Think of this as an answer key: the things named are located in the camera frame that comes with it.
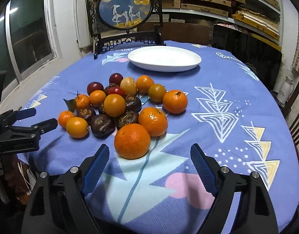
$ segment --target white plate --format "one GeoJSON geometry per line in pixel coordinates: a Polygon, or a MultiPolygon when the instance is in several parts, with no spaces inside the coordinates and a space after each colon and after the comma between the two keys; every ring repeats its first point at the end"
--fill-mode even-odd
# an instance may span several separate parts
{"type": "Polygon", "coordinates": [[[137,67],[160,72],[181,72],[198,66],[201,57],[189,50],[172,46],[148,46],[128,54],[137,67]]]}

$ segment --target window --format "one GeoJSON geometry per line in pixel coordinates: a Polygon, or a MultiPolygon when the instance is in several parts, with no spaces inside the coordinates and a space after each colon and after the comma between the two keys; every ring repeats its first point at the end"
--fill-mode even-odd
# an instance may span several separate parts
{"type": "Polygon", "coordinates": [[[48,0],[11,0],[0,15],[0,70],[6,70],[2,100],[27,76],[55,57],[48,0]]]}
{"type": "Polygon", "coordinates": [[[44,63],[53,58],[43,1],[11,0],[10,35],[15,60],[21,74],[33,64],[39,61],[44,63]]]}
{"type": "Polygon", "coordinates": [[[0,70],[6,70],[7,75],[4,81],[4,89],[15,79],[15,73],[10,60],[6,37],[5,37],[5,11],[0,15],[0,70]]]}

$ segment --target white cord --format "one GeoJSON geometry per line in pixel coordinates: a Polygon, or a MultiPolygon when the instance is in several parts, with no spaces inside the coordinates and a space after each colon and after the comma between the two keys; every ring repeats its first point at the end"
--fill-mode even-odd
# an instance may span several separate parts
{"type": "Polygon", "coordinates": [[[24,176],[24,172],[23,172],[23,167],[22,167],[22,162],[21,163],[21,166],[19,165],[19,163],[17,162],[17,166],[19,168],[19,171],[21,173],[21,175],[23,176],[24,178],[24,181],[25,181],[25,184],[27,186],[27,188],[29,189],[29,191],[31,192],[30,188],[32,187],[32,185],[26,180],[25,176],[24,176]]]}

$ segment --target wall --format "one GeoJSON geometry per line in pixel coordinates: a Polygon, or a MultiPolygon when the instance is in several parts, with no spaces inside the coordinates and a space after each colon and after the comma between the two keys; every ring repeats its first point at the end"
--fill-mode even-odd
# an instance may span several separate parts
{"type": "MultiPolygon", "coordinates": [[[[82,46],[90,43],[85,0],[78,1],[78,24],[82,46]]],[[[0,104],[0,113],[23,106],[53,76],[80,59],[74,23],[74,0],[50,0],[49,14],[57,57],[16,87],[0,104]]]]}
{"type": "Polygon", "coordinates": [[[275,83],[274,90],[279,91],[287,75],[299,81],[298,73],[292,69],[298,38],[298,12],[290,0],[282,0],[283,4],[283,41],[282,41],[282,64],[275,83]]]}

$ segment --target orange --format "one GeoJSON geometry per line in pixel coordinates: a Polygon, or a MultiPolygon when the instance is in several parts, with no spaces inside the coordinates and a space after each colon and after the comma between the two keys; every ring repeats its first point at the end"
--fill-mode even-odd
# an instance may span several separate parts
{"type": "Polygon", "coordinates": [[[150,136],[161,136],[168,127],[166,115],[154,107],[146,107],[141,111],[139,124],[145,127],[150,136]]]}
{"type": "Polygon", "coordinates": [[[66,127],[66,123],[70,118],[75,117],[75,115],[70,112],[70,111],[63,111],[60,113],[59,117],[58,117],[58,123],[60,124],[61,127],[65,128],[66,127]]]}
{"type": "Polygon", "coordinates": [[[90,106],[89,97],[85,94],[78,94],[75,97],[77,109],[85,109],[90,106]]]}
{"type": "Polygon", "coordinates": [[[168,91],[163,97],[163,107],[170,113],[181,113],[188,106],[188,98],[180,90],[168,91]]]}
{"type": "Polygon", "coordinates": [[[149,76],[143,75],[140,76],[136,81],[136,88],[139,91],[139,94],[147,94],[149,88],[154,84],[154,81],[149,76]]]}
{"type": "Polygon", "coordinates": [[[102,90],[95,90],[89,96],[89,102],[92,106],[98,107],[101,103],[104,102],[106,94],[102,90]]]}
{"type": "Polygon", "coordinates": [[[66,123],[66,131],[73,138],[83,138],[88,134],[88,123],[80,117],[70,118],[66,123]]]}
{"type": "Polygon", "coordinates": [[[118,94],[109,94],[104,100],[104,111],[110,117],[118,117],[126,111],[126,102],[118,94]]]}
{"type": "Polygon", "coordinates": [[[147,153],[150,147],[150,135],[141,125],[128,124],[117,132],[114,145],[121,157],[138,159],[147,153]]]}

